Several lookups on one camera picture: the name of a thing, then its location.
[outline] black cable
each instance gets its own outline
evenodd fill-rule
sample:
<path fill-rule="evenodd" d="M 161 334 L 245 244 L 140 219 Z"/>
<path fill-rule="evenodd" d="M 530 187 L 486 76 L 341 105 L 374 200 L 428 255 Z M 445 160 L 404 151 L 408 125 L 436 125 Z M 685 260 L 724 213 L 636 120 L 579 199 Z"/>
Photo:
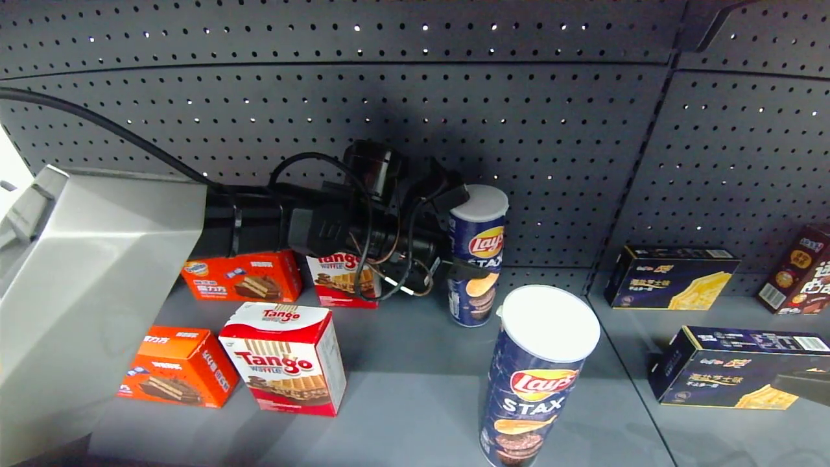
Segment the black cable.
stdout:
<path fill-rule="evenodd" d="M 373 210 L 372 210 L 372 196 L 369 194 L 369 191 L 366 189 L 366 185 L 364 185 L 363 181 L 358 178 L 357 175 L 344 163 L 340 162 L 339 160 L 331 157 L 330 155 L 325 155 L 319 152 L 301 152 L 296 155 L 292 155 L 286 160 L 280 162 L 280 164 L 271 172 L 271 176 L 268 178 L 268 188 L 274 189 L 276 185 L 276 180 L 280 177 L 280 174 L 284 172 L 289 165 L 292 165 L 296 162 L 300 162 L 301 160 L 306 159 L 317 159 L 322 160 L 324 162 L 328 162 L 329 164 L 337 167 L 341 172 L 346 175 L 346 178 L 350 179 L 352 183 L 357 185 L 361 192 L 363 192 L 364 198 L 366 198 L 366 210 L 367 213 L 367 224 L 369 225 L 366 228 L 366 240 L 364 241 L 364 248 L 363 251 L 360 253 L 360 262 L 358 263 L 358 269 L 356 270 L 356 274 L 354 275 L 354 290 L 357 292 L 358 297 L 360 297 L 360 271 L 363 269 L 361 268 L 364 264 L 366 264 L 366 258 L 369 257 L 369 243 L 372 241 L 372 230 L 373 230 Z"/>
<path fill-rule="evenodd" d="M 225 190 L 225 185 L 210 180 L 208 177 L 200 174 L 199 172 L 191 168 L 189 165 L 183 163 L 181 160 L 178 160 L 175 157 L 171 156 L 170 154 L 159 148 L 157 145 L 154 145 L 153 143 L 142 138 L 141 136 L 138 136 L 132 131 L 127 130 L 123 126 L 115 123 L 114 121 L 93 111 L 87 110 L 84 107 L 78 106 L 69 101 L 58 99 L 57 97 L 48 96 L 46 94 L 41 94 L 39 92 L 15 89 L 13 87 L 0 87 L 0 99 L 5 99 L 7 101 L 28 102 L 30 104 L 46 106 L 80 117 L 84 120 L 87 120 L 100 126 L 105 130 L 109 130 L 110 132 L 116 134 L 117 136 L 120 136 L 124 140 L 129 141 L 130 143 L 133 143 L 140 149 L 150 153 L 156 159 L 161 160 L 165 164 L 181 172 L 183 175 L 186 175 L 191 180 L 201 184 L 205 184 L 214 189 L 219 189 L 221 191 Z"/>
<path fill-rule="evenodd" d="M 409 272 L 412 271 L 413 268 L 413 236 L 415 231 L 415 220 L 417 218 L 418 210 L 423 205 L 423 199 L 418 200 L 418 202 L 415 203 L 415 206 L 413 206 L 413 211 L 411 217 L 409 218 L 409 230 L 407 232 L 407 268 L 406 271 L 403 272 L 403 276 L 398 280 L 398 284 L 396 284 L 395 287 L 392 288 L 392 290 L 386 292 L 384 295 L 381 295 L 379 297 L 365 297 L 363 295 L 363 291 L 360 290 L 360 287 L 355 286 L 354 291 L 355 293 L 357 293 L 358 297 L 361 300 L 364 300 L 366 302 L 380 302 L 381 300 L 386 300 L 387 298 L 392 296 L 392 294 L 400 290 L 403 287 L 403 283 L 405 283 L 409 278 Z M 361 259 L 361 261 L 358 263 L 357 269 L 354 270 L 355 277 L 360 277 L 360 273 L 363 272 L 364 263 L 365 261 L 363 259 Z"/>

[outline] barcode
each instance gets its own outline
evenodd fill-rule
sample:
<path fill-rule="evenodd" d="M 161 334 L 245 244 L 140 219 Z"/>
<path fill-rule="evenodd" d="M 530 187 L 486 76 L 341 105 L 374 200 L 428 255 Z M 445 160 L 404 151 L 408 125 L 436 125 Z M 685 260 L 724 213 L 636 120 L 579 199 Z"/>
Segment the barcode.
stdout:
<path fill-rule="evenodd" d="M 770 283 L 766 283 L 764 285 L 764 288 L 761 289 L 761 293 L 759 293 L 758 295 L 775 309 L 781 307 L 781 304 L 784 303 L 784 300 L 787 298 L 786 296 L 784 296 L 783 293 L 779 292 L 778 289 L 773 287 Z"/>
<path fill-rule="evenodd" d="M 818 337 L 807 337 L 807 336 L 793 336 L 796 342 L 798 342 L 804 350 L 812 350 L 812 351 L 830 351 L 830 347 L 824 343 Z"/>
<path fill-rule="evenodd" d="M 712 258 L 727 258 L 732 259 L 733 256 L 726 250 L 706 250 Z"/>

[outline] gray pegboard wall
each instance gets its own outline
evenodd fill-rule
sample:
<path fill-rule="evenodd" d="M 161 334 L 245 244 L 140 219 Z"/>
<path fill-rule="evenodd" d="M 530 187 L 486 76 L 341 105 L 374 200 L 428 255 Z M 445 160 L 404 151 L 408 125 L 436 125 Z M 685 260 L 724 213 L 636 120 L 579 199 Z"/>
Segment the gray pegboard wall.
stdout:
<path fill-rule="evenodd" d="M 682 2 L 3 2 L 0 80 L 88 106 L 214 179 L 383 140 L 510 196 L 506 265 L 589 268 L 657 102 Z M 33 171 L 168 171 L 2 103 Z M 310 161 L 286 178 L 337 178 Z"/>
<path fill-rule="evenodd" d="M 0 3 L 0 78 L 263 62 L 665 63 L 683 2 Z"/>
<path fill-rule="evenodd" d="M 603 267 L 625 243 L 692 244 L 766 273 L 801 225 L 830 220 L 828 102 L 826 81 L 677 72 Z"/>
<path fill-rule="evenodd" d="M 510 196 L 509 265 L 591 266 L 665 76 L 630 65 L 193 66 L 6 81 L 73 101 L 208 176 L 264 184 L 282 157 L 384 140 L 425 165 Z M 0 121 L 33 170 L 46 163 L 167 171 L 105 130 L 4 103 Z M 286 178 L 334 176 L 314 161 Z"/>
<path fill-rule="evenodd" d="M 830 3 L 741 2 L 721 12 L 681 69 L 830 77 Z"/>

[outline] dark blue snack box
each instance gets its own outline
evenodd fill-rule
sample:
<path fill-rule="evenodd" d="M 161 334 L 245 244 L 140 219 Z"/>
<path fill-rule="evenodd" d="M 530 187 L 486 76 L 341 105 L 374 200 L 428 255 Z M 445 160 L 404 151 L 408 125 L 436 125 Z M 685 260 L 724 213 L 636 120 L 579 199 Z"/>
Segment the dark blue snack box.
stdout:
<path fill-rule="evenodd" d="M 708 310 L 739 264 L 723 248 L 626 245 L 605 298 L 613 308 Z"/>
<path fill-rule="evenodd" d="M 798 399 L 784 381 L 828 371 L 830 346 L 815 333 L 684 326 L 648 382 L 669 406 L 784 410 Z"/>

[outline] white plastic lid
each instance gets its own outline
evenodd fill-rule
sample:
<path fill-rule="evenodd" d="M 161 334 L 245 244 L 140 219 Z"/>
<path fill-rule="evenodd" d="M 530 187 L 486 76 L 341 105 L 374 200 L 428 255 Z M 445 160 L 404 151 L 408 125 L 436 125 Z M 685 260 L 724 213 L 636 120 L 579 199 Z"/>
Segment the white plastic lid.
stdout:
<path fill-rule="evenodd" d="M 467 222 L 488 222 L 507 213 L 510 205 L 504 191 L 486 184 L 469 184 L 466 188 L 470 200 L 450 209 L 450 214 Z"/>
<path fill-rule="evenodd" d="M 528 353 L 567 363 L 591 354 L 599 342 L 599 321 L 579 297 L 549 285 L 525 285 L 501 305 L 507 335 Z"/>

